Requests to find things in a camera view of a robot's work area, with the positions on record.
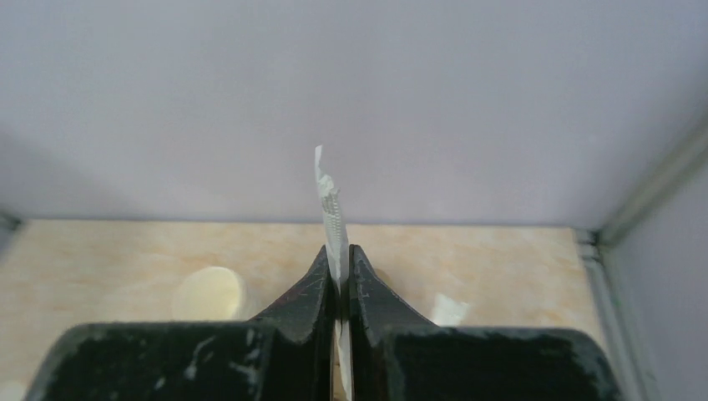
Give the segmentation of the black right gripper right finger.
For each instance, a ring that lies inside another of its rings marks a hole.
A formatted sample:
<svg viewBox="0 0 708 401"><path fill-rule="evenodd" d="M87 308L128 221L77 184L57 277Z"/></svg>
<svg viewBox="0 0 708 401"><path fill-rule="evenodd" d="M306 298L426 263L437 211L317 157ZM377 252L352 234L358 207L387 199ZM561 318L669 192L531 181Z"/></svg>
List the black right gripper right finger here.
<svg viewBox="0 0 708 401"><path fill-rule="evenodd" d="M560 327L441 327L350 248L356 400L620 400L604 351Z"/></svg>

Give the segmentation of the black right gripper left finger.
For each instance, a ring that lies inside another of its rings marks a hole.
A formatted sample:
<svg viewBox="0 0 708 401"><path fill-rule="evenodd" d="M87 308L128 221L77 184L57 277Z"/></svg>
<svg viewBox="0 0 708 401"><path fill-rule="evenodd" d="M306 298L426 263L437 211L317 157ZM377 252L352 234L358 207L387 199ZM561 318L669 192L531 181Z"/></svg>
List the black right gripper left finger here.
<svg viewBox="0 0 708 401"><path fill-rule="evenodd" d="M329 400L335 291L327 255L244 322L100 322L49 349L29 400Z"/></svg>

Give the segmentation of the white straw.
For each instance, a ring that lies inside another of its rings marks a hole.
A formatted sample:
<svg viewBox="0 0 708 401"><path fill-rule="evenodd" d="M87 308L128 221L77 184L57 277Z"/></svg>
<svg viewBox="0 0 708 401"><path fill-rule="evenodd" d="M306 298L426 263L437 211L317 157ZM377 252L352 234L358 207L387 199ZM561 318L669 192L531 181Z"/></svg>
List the white straw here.
<svg viewBox="0 0 708 401"><path fill-rule="evenodd" d="M339 201L340 189L321 168L323 147L315 148L315 175L317 192L326 234L326 254L332 283L336 289L337 319L335 325L336 349L340 363L342 388L347 400L354 399L352 389L351 328L350 328L350 253L346 224Z"/></svg>

